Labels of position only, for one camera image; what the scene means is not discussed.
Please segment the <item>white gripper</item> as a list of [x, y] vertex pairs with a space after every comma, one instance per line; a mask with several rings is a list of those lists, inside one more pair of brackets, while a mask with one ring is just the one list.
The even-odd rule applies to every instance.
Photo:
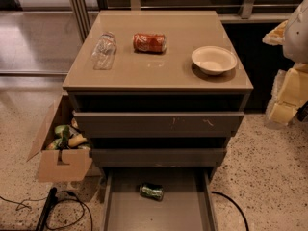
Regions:
[[[278, 26], [265, 34], [262, 42], [271, 45], [282, 45], [284, 32], [288, 21], [281, 22]], [[308, 64], [296, 63], [290, 68], [278, 93], [278, 102], [270, 101], [269, 120], [287, 125], [296, 115], [297, 109], [308, 101]]]

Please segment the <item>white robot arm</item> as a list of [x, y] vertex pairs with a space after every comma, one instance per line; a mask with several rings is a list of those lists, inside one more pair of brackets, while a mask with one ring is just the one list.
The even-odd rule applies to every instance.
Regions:
[[308, 0], [303, 0], [287, 20], [265, 34], [262, 42], [281, 45], [284, 57], [295, 63], [284, 75], [275, 77], [267, 107], [271, 122], [287, 125], [308, 101]]

